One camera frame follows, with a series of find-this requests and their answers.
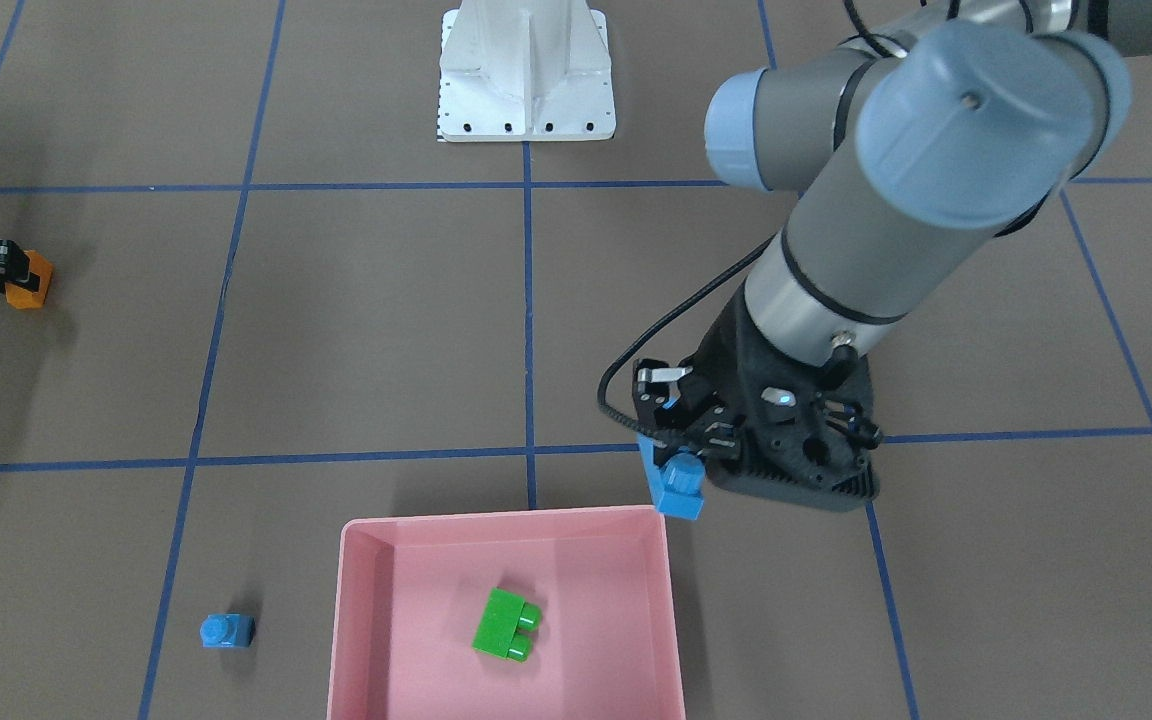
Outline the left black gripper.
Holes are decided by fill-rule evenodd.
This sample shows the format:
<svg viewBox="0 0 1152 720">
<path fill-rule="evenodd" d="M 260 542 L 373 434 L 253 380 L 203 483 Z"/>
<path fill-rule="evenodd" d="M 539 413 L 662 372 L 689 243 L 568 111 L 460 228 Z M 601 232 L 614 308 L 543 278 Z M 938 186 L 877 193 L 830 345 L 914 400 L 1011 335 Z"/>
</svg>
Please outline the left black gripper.
<svg viewBox="0 0 1152 720">
<path fill-rule="evenodd" d="M 826 511 L 873 502 L 873 386 L 864 357 L 838 353 L 824 367 L 791 361 L 733 296 L 698 350 L 679 366 L 641 357 L 634 407 L 655 461 L 699 456 L 705 486 Z"/>
</svg>

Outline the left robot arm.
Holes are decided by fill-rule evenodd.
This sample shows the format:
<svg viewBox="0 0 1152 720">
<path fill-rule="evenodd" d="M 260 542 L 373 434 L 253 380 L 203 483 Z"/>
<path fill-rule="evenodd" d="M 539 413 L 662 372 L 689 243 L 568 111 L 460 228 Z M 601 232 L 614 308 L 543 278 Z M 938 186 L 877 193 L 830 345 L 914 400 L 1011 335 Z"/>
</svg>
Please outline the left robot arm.
<svg viewBox="0 0 1152 720">
<path fill-rule="evenodd" d="M 698 518 L 704 482 L 828 511 L 872 501 L 869 353 L 1105 154 L 1132 105 L 1130 56 L 1152 56 L 1152 1 L 929 1 L 886 26 L 856 20 L 806 65 L 723 82 L 710 168 L 797 204 L 669 311 L 742 276 L 694 354 L 637 356 L 655 323 L 600 379 L 655 510 Z"/>
</svg>

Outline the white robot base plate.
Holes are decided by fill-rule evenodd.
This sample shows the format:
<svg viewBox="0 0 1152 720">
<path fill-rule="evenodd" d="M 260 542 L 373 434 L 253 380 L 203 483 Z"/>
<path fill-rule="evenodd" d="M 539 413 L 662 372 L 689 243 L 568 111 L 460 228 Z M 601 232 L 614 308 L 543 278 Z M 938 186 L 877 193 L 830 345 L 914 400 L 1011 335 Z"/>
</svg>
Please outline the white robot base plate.
<svg viewBox="0 0 1152 720">
<path fill-rule="evenodd" d="M 462 1 L 440 32 L 438 141 L 616 135 L 608 22 L 585 1 Z"/>
</svg>

